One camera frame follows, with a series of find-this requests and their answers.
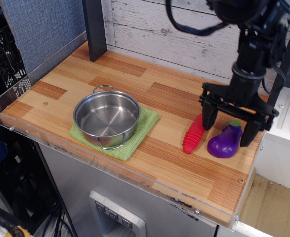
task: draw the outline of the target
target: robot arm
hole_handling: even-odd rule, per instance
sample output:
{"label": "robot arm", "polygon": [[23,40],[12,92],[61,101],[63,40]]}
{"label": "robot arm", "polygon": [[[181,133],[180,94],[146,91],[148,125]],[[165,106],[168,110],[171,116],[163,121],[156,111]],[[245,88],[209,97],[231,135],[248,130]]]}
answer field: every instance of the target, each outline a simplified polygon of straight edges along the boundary
{"label": "robot arm", "polygon": [[284,0],[206,2],[222,23],[203,30],[180,25],[173,19],[171,0],[166,0],[167,15],[176,29],[199,36],[210,35],[228,24],[240,28],[238,58],[232,67],[230,85],[203,84],[200,102],[205,130],[213,126],[218,111],[223,111],[247,122],[240,145],[248,146],[259,131],[270,130],[274,116],[278,115],[278,111],[262,101],[257,91],[261,82],[265,88],[267,68],[282,74],[276,63],[282,60],[286,49],[290,7]]}

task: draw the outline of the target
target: gray cabinet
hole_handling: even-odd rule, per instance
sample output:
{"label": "gray cabinet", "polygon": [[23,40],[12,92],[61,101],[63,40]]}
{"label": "gray cabinet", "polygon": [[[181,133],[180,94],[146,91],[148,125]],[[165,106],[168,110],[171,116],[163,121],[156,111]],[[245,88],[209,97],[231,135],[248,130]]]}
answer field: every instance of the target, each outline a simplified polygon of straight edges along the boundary
{"label": "gray cabinet", "polygon": [[[94,199],[89,198],[91,191],[143,220],[147,237],[214,236],[216,224],[203,218],[194,218],[169,201],[87,163],[44,145],[40,147],[79,237],[110,236],[109,233],[114,232],[115,228],[121,228],[122,216],[124,218],[125,215],[122,214],[120,221],[116,222],[109,219],[108,211],[111,207],[106,206],[106,214],[96,210],[97,206],[91,205]],[[136,232],[131,232],[129,236],[137,236]]]}

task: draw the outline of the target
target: gray fabric panel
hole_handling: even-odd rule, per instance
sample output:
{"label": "gray fabric panel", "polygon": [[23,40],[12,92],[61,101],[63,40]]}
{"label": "gray fabric panel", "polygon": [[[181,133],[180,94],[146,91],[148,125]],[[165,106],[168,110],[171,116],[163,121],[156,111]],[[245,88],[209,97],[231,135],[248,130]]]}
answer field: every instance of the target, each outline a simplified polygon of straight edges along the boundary
{"label": "gray fabric panel", "polygon": [[86,30],[81,0],[0,2],[27,74]]}
{"label": "gray fabric panel", "polygon": [[72,52],[78,49],[86,41],[86,32],[83,32],[80,36],[71,41],[71,43],[44,61],[40,66],[32,70],[32,72],[28,74],[31,85],[34,85],[36,82],[38,82],[42,77],[54,69],[58,64],[60,64],[60,62],[67,58]]}

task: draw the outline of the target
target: black cable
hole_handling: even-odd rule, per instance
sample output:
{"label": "black cable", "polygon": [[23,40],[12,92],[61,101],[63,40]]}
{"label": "black cable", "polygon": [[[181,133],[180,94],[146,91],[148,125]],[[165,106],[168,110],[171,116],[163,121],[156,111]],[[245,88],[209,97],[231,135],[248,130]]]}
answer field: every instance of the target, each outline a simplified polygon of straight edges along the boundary
{"label": "black cable", "polygon": [[281,89],[283,88],[284,84],[285,84],[285,74],[282,72],[282,70],[277,66],[277,65],[273,65],[272,66],[273,70],[279,74],[282,78],[282,83],[281,85],[279,86],[279,88],[277,88],[275,91],[268,91],[267,87],[266,87],[266,84],[265,84],[265,79],[262,79],[262,87],[264,89],[265,92],[267,92],[268,94],[271,94],[271,93],[279,93],[281,91]]}
{"label": "black cable", "polygon": [[13,225],[12,223],[10,223],[9,221],[7,221],[6,219],[4,219],[3,217],[0,216],[0,226],[4,227],[6,230],[8,230],[9,233],[11,233],[11,235],[13,237],[24,237],[25,234],[23,233],[23,231]]}
{"label": "black cable", "polygon": [[44,228],[44,231],[43,231],[43,235],[42,235],[42,237],[45,237],[45,234],[46,234],[47,229],[48,229],[48,227],[49,227],[49,225],[50,225],[50,223],[51,223],[51,221],[52,221],[52,219],[53,219],[53,216],[54,216],[54,215],[51,215],[51,216],[50,216],[50,219],[47,221],[47,223],[46,223],[46,225],[45,225],[45,228]]}
{"label": "black cable", "polygon": [[[61,221],[64,219],[64,216],[65,216],[65,213],[63,212],[63,216],[61,217]],[[61,233],[62,233],[62,226],[63,225],[61,225],[60,229],[59,229],[59,234],[60,234],[59,236],[61,236]]]}
{"label": "black cable", "polygon": [[190,34],[194,34],[197,36],[208,36],[211,33],[213,33],[214,31],[220,30],[220,29],[228,26],[228,24],[226,24],[225,22],[221,22],[217,25],[210,26],[210,27],[207,27],[205,29],[199,30],[199,29],[196,29],[196,28],[193,28],[190,26],[181,25],[174,20],[172,10],[171,10],[171,0],[166,0],[166,12],[167,12],[167,16],[168,16],[171,24],[177,30],[182,31],[182,32],[186,32],[186,33],[190,33]]}
{"label": "black cable", "polygon": [[14,80],[15,82],[17,82],[17,78],[15,78],[15,69],[13,68],[13,66],[12,66],[12,64],[11,64],[9,57],[8,57],[8,55],[6,54],[6,51],[5,51],[1,46],[0,46],[0,50],[4,53],[5,58],[6,58],[7,61],[8,61],[8,64],[9,64],[10,69],[11,69],[11,73],[12,73],[12,78],[13,78],[13,80]]}
{"label": "black cable", "polygon": [[58,211],[58,215],[56,217],[56,224],[55,224],[55,231],[54,231],[54,237],[57,237],[57,236],[60,236],[59,233],[59,226],[60,226],[60,222],[61,222],[61,216],[62,216],[62,213],[63,213],[63,208],[60,207],[59,211]]}
{"label": "black cable", "polygon": [[71,228],[67,225],[67,223],[63,219],[62,219],[62,224],[64,224],[64,226],[66,227],[66,229],[70,233],[71,237],[73,237],[73,233],[71,231]]}
{"label": "black cable", "polygon": [[22,64],[22,63],[23,63],[23,62],[15,63],[15,64],[13,64],[12,66],[14,67],[14,66],[17,66],[17,65]]}

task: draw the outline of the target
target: white wooden wall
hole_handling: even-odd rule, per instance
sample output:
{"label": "white wooden wall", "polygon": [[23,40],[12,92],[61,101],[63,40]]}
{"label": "white wooden wall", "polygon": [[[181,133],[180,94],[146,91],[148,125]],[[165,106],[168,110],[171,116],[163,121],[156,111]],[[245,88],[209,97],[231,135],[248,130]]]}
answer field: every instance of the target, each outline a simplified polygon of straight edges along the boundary
{"label": "white wooden wall", "polygon": [[[229,84],[238,56],[236,25],[199,37],[172,26],[165,0],[102,0],[102,4],[108,50]],[[201,29],[220,22],[205,0],[173,0],[172,4],[180,24]],[[275,76],[269,70],[268,88]]]}

